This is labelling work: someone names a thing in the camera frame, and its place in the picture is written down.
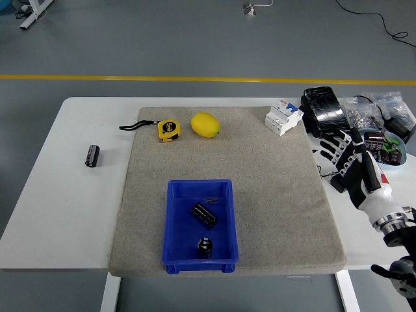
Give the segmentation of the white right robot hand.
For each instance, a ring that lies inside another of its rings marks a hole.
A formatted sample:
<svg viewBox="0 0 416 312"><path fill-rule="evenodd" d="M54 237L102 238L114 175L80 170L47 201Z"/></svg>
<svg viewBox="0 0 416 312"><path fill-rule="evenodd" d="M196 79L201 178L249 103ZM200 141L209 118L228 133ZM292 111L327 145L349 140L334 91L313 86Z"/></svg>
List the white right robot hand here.
<svg viewBox="0 0 416 312"><path fill-rule="evenodd" d="M393 199L393 191L383 170L367 149L356 128L332 135L323 134L320 154L336 168L332 185L347 191L353 206L367 214L378 231L390 222L405 222L407 216Z"/></svg>

